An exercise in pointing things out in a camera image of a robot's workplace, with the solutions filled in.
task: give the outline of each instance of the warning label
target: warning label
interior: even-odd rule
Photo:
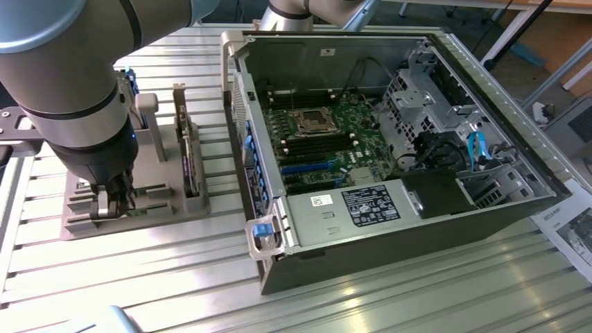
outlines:
[[[384,185],[344,191],[341,195],[357,227],[400,219]]]

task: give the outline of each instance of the aluminum table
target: aluminum table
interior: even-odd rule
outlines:
[[[260,296],[220,93],[219,35],[231,29],[251,26],[185,28],[116,63],[159,95],[161,123],[172,84],[185,83],[215,215],[60,241],[65,168],[47,147],[11,160],[0,332],[43,332],[107,305],[147,332],[589,332],[591,285],[529,220],[477,243]]]

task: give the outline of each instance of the blue latch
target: blue latch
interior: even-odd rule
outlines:
[[[273,234],[273,226],[268,224],[257,224],[252,229],[252,234],[255,237],[265,237]]]
[[[477,139],[477,150],[479,150],[479,156],[484,156],[488,160],[491,160],[491,155],[488,152],[488,145],[485,144],[485,136],[483,132],[472,132],[468,137],[468,145],[467,150],[469,151],[469,159],[471,159],[471,172],[475,171],[475,159],[473,159],[473,150],[475,150],[475,139]]]
[[[251,143],[252,143],[252,136],[248,135],[244,140],[244,148],[248,148]]]
[[[140,93],[140,88],[137,88],[136,72],[129,66],[125,67],[125,75],[128,76],[129,84],[132,85],[133,96],[136,96]]]

